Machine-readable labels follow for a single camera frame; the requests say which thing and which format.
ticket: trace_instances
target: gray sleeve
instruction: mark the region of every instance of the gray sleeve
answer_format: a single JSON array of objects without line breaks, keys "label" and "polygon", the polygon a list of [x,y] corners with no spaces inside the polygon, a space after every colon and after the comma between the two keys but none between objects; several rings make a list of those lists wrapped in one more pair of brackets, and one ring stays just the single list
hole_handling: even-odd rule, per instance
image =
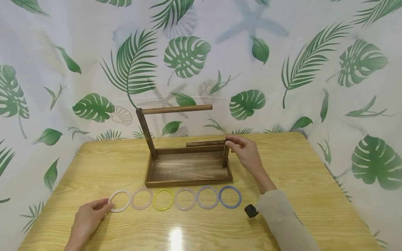
[{"label": "gray sleeve", "polygon": [[266,220],[281,251],[320,250],[282,190],[271,190],[260,195],[256,209]]}]

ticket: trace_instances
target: translucent ring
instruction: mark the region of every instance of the translucent ring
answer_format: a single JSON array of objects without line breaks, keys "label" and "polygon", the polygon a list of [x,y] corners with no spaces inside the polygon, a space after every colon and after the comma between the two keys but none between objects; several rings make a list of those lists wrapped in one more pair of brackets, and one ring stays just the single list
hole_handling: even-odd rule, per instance
[{"label": "translucent ring", "polygon": [[[157,207],[157,206],[155,205],[155,198],[156,198],[156,196],[158,195],[158,193],[163,192],[163,191],[166,191],[166,192],[170,193],[170,195],[171,195],[172,197],[171,197],[170,204],[169,204],[167,207],[165,207],[165,208],[159,208],[159,207]],[[168,210],[169,208],[172,207],[172,205],[173,205],[173,197],[174,197],[174,194],[173,194],[172,190],[167,189],[167,188],[162,188],[162,189],[160,189],[159,191],[157,191],[156,193],[154,193],[154,197],[153,197],[153,199],[152,199],[152,205],[153,205],[154,208],[155,208],[156,210],[158,210],[158,211],[166,211],[166,210]]]},{"label": "translucent ring", "polygon": [[[216,194],[216,201],[215,201],[215,203],[214,203],[212,206],[204,206],[204,205],[201,204],[201,202],[200,202],[199,195],[200,195],[201,191],[204,190],[204,189],[211,189],[211,190],[214,191],[215,194]],[[216,207],[216,205],[218,205],[218,201],[219,201],[218,192],[215,190],[215,188],[213,188],[213,187],[211,187],[211,186],[202,186],[202,187],[200,188],[200,190],[198,190],[196,197],[197,197],[197,203],[198,203],[198,205],[199,205],[200,207],[202,207],[203,209],[213,209],[214,207]]]},{"label": "translucent ring", "polygon": [[[188,206],[188,207],[186,207],[186,208],[180,207],[179,204],[177,203],[177,196],[178,196],[179,193],[181,193],[181,192],[183,192],[183,191],[189,191],[190,193],[193,194],[193,197],[194,197],[193,202],[191,203],[191,205]],[[195,199],[195,193],[193,192],[193,190],[191,190],[191,189],[189,189],[189,188],[180,188],[180,189],[176,192],[176,194],[175,194],[175,196],[174,196],[174,205],[177,207],[177,209],[182,210],[182,211],[188,211],[188,210],[192,209],[192,208],[194,207],[194,205],[195,205],[195,201],[196,201],[196,199]]]},{"label": "translucent ring", "polygon": [[127,195],[128,195],[128,202],[127,202],[127,204],[126,204],[124,207],[122,207],[121,209],[112,209],[111,211],[112,211],[113,213],[119,213],[119,212],[121,212],[121,211],[124,211],[126,208],[128,208],[128,206],[130,205],[130,202],[131,202],[131,193],[130,193],[129,191],[127,191],[127,190],[118,190],[118,191],[115,191],[115,192],[109,197],[109,200],[107,201],[107,204],[110,204],[110,202],[112,201],[112,198],[113,198],[116,194],[119,194],[119,193],[127,193]]},{"label": "translucent ring", "polygon": [[[239,201],[238,201],[237,204],[234,205],[234,206],[226,205],[226,204],[223,202],[223,200],[222,200],[222,192],[223,192],[225,189],[228,189],[228,188],[231,188],[231,189],[235,190],[235,191],[237,192],[237,194],[239,195]],[[240,191],[239,191],[236,187],[234,187],[234,186],[224,186],[224,187],[222,187],[222,189],[219,191],[219,201],[222,203],[222,205],[223,205],[224,207],[229,208],[229,209],[235,209],[235,208],[237,208],[238,206],[240,206],[240,203],[242,202],[242,195],[240,194]]]},{"label": "translucent ring", "polygon": [[[150,200],[148,201],[148,203],[145,205],[145,206],[136,206],[136,205],[134,205],[134,197],[138,194],[138,192],[140,192],[140,191],[148,191],[148,193],[150,194]],[[154,196],[154,194],[152,193],[152,191],[149,189],[149,188],[140,188],[140,189],[138,189],[137,191],[135,191],[134,193],[133,193],[133,196],[132,196],[132,200],[131,200],[131,206],[135,209],[135,210],[143,210],[143,209],[145,209],[145,208],[147,208],[147,207],[149,207],[149,205],[152,203],[152,197]]]}]

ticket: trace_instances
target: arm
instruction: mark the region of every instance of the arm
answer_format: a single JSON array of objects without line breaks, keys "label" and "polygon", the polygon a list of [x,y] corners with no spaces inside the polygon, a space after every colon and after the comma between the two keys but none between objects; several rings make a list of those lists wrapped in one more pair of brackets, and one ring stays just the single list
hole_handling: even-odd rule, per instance
[{"label": "arm", "polygon": [[256,209],[266,220],[281,251],[319,251],[320,248],[296,216],[285,193],[276,188],[265,171],[256,143],[239,136],[228,135],[226,138],[230,140],[226,145],[257,183],[261,195]]},{"label": "arm", "polygon": [[64,251],[80,251],[84,248],[90,235],[96,230],[99,223],[114,204],[107,204],[108,199],[96,200],[82,205],[76,213],[74,224],[71,227],[70,239]]}]

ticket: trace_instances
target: wooden stand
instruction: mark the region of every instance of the wooden stand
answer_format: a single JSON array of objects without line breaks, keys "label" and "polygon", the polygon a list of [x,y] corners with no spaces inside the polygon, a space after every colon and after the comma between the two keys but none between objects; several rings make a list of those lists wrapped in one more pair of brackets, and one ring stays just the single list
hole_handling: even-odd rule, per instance
[{"label": "wooden stand", "polygon": [[212,110],[212,105],[182,106],[136,110],[150,149],[145,186],[195,186],[233,181],[226,140],[187,142],[186,147],[156,149],[145,120],[146,114]]}]

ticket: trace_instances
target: table surface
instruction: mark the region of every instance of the table surface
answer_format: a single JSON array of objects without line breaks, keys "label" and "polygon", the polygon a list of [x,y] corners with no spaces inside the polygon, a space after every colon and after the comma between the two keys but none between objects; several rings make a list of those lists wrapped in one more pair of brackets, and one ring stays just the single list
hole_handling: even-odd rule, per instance
[{"label": "table surface", "polygon": [[[276,186],[283,189],[298,217],[312,233],[321,250],[381,250],[369,230],[326,170],[307,140],[298,132],[249,134],[257,142],[265,169]],[[185,142],[220,140],[222,136],[154,139],[155,146],[183,147]],[[143,187],[149,150],[145,139],[93,141],[85,143],[67,169],[42,213],[23,241],[20,251],[63,250],[78,207],[109,197],[114,191],[134,193]],[[109,213],[92,235],[85,250],[279,250],[261,215],[249,219],[244,207],[256,203],[259,195],[253,178],[234,153],[229,154],[233,183],[241,191],[242,203],[227,209],[220,203],[211,210],[200,208],[183,212],[174,205],[160,212],[149,206],[137,211],[131,206],[121,213]],[[225,186],[212,185],[219,191]],[[197,191],[200,186],[190,187]],[[175,193],[179,188],[173,187]],[[135,197],[140,206],[148,201],[147,192]],[[225,190],[227,204],[238,196]],[[203,204],[215,201],[212,191],[200,195]],[[162,192],[156,203],[165,206],[170,196]],[[183,192],[178,202],[191,203]],[[113,199],[124,206],[127,195]]]}]

